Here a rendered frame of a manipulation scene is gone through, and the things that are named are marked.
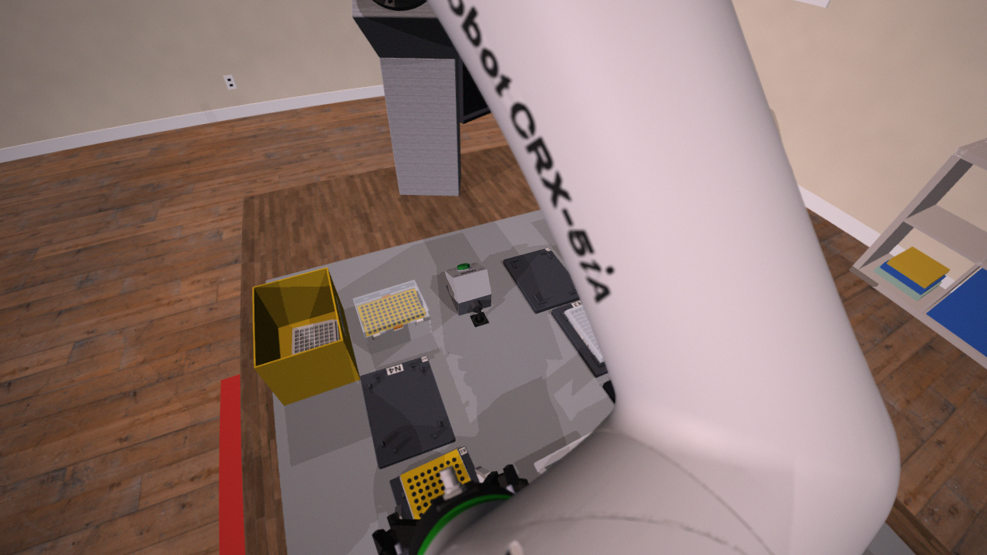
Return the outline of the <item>yellow open-top bin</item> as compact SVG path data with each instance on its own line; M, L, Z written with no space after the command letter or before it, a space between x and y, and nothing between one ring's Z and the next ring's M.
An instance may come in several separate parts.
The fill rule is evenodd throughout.
M327 267L251 287L251 299L254 369L283 405L360 380L348 322ZM332 319L342 340L291 355L293 328Z

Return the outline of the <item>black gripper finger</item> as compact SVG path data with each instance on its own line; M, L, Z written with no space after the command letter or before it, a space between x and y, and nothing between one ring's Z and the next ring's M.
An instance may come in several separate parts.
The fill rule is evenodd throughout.
M509 464L507 467L504 467L504 471L501 474L498 474L498 471L491 472L484 469L482 466L475 468L475 471L478 475L480 483L491 483L508 489L514 494L529 484L527 479L521 479L517 476L516 470L514 469L514 464Z
M420 519L407 519L402 504L387 516L390 530L375 530L372 534L379 555L409 555L410 540ZM399 542L399 543L398 543ZM404 548L404 549L403 549Z

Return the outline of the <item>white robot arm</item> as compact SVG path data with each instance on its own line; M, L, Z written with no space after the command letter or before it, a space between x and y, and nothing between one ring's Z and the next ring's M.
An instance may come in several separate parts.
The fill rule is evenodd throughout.
M433 8L615 390L516 494L440 470L409 555L861 555L898 436L731 0L373 2Z

